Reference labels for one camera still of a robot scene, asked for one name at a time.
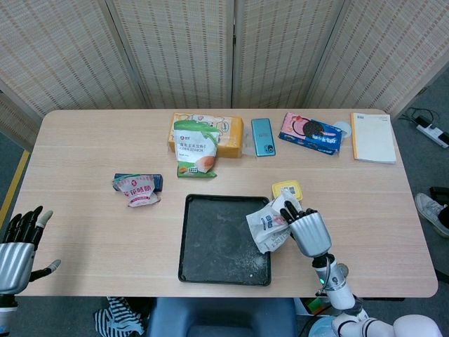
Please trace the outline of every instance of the chair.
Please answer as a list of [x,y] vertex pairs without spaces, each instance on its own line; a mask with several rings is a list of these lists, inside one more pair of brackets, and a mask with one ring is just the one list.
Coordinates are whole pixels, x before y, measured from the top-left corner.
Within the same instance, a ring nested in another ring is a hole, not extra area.
[[292,298],[157,298],[148,337],[296,337]]

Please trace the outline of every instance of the yellow container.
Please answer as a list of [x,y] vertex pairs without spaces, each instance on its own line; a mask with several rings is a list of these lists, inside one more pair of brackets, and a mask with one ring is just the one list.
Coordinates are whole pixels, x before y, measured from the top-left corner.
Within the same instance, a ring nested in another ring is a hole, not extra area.
[[272,186],[273,197],[277,198],[285,190],[293,194],[296,200],[298,201],[302,200],[301,187],[296,180],[281,181],[280,183],[273,184]]
[[219,117],[206,114],[173,114],[170,132],[168,134],[168,146],[175,151],[175,134],[173,124],[176,121],[194,120],[214,126],[220,132],[217,157],[240,158],[243,148],[243,120],[240,117]]

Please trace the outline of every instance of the sneaker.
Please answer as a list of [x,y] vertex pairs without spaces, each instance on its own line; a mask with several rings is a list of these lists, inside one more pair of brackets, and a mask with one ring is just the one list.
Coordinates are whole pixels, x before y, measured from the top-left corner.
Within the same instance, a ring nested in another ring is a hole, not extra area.
[[449,238],[449,228],[443,225],[438,219],[438,214],[446,206],[441,206],[438,202],[434,201],[423,193],[416,194],[415,205],[420,215],[425,217],[432,223],[435,231],[438,234],[440,234],[442,237]]

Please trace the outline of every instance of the teal smartphone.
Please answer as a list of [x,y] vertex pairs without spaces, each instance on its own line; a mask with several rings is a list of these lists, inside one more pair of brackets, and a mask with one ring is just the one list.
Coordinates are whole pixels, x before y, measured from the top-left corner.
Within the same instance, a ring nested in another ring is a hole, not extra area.
[[255,155],[258,157],[274,156],[276,148],[274,147],[272,125],[269,123],[269,119],[252,119],[251,127],[253,128]]

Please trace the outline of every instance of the floor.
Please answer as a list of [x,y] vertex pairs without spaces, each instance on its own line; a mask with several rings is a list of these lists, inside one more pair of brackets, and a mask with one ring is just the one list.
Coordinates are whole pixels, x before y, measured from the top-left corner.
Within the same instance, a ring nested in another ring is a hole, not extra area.
[[[439,112],[437,126],[449,131],[449,70],[443,73],[414,103]],[[393,122],[396,139],[406,168],[413,194],[429,193],[429,187],[449,187],[449,150],[444,150],[406,120]],[[0,134],[0,201],[4,200],[22,150]],[[7,218],[11,216],[12,207]],[[449,239],[443,239],[432,230],[430,223],[421,220],[422,228],[435,268],[449,274]],[[432,298],[408,298],[403,302],[366,301],[364,308],[372,317],[394,322],[400,316],[421,314],[431,317],[444,336],[449,336],[449,284],[439,283]],[[105,306],[104,298],[18,298],[20,309],[13,325],[12,337],[71,336],[90,337],[96,334],[93,312]],[[298,319],[302,326],[307,317]]]

